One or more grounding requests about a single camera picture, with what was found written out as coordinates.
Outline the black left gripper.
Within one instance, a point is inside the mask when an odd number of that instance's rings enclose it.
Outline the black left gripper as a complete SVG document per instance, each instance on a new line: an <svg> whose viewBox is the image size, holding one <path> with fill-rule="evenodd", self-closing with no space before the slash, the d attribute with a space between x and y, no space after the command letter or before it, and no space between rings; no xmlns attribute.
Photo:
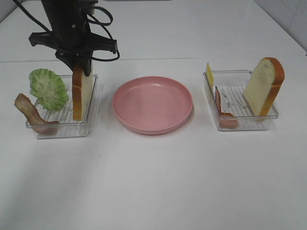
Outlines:
<svg viewBox="0 0 307 230"><path fill-rule="evenodd" d="M118 52L117 41L109 32L103 37L91 32L90 24L103 29L113 22L112 14L103 7L96 6L96 0L43 0L50 31L32 33L32 46L43 45L57 50L55 56L73 70L78 54L78 65L85 76L92 72L93 51Z"/></svg>

